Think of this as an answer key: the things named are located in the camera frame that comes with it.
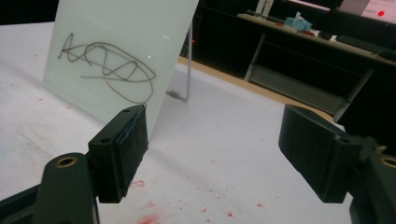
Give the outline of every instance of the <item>frosted acrylic sheet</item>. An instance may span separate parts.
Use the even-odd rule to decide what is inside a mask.
[[[148,105],[158,117],[198,0],[61,0],[43,83],[109,122]]]

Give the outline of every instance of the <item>red ink mark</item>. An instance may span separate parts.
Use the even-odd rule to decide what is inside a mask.
[[[148,206],[146,207],[146,208],[149,208],[149,207],[154,207],[155,206],[155,203],[153,203],[153,202],[149,202],[148,203]]]
[[[144,187],[145,182],[143,180],[132,182],[131,185],[129,186],[130,188],[136,188],[136,187]]]
[[[145,216],[145,217],[143,217],[142,220],[140,220],[138,222],[138,224],[155,224],[155,223],[158,223],[159,219],[160,219],[160,216],[158,216],[158,215]]]

